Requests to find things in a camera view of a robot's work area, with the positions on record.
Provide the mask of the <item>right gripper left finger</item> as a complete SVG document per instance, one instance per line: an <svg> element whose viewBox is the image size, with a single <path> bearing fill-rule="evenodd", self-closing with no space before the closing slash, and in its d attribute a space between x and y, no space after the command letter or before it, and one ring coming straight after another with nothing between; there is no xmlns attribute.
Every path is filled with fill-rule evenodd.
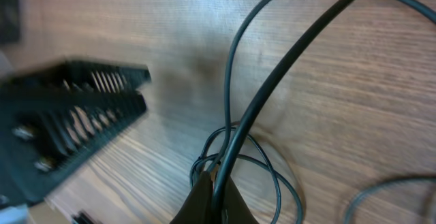
<svg viewBox="0 0 436 224"><path fill-rule="evenodd" d="M212 223L211 202L213 182L208 172L202 172L187 199L170 224Z"/></svg>

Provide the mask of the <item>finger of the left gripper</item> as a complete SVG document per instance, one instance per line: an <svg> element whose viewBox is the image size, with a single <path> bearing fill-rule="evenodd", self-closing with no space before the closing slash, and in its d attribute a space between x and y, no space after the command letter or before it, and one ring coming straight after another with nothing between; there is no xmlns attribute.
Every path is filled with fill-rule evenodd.
<svg viewBox="0 0 436 224"><path fill-rule="evenodd" d="M146 112L139 93L2 93L1 205L34 205Z"/></svg>
<svg viewBox="0 0 436 224"><path fill-rule="evenodd" d="M1 79L1 95L40 91L125 95L151 81L148 67L73 59Z"/></svg>

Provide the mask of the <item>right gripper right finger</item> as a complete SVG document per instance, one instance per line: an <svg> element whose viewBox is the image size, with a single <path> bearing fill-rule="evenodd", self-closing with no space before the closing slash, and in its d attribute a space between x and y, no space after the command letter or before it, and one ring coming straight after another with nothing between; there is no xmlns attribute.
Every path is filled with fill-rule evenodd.
<svg viewBox="0 0 436 224"><path fill-rule="evenodd" d="M258 224L231 178L225 186L221 219L225 224Z"/></svg>

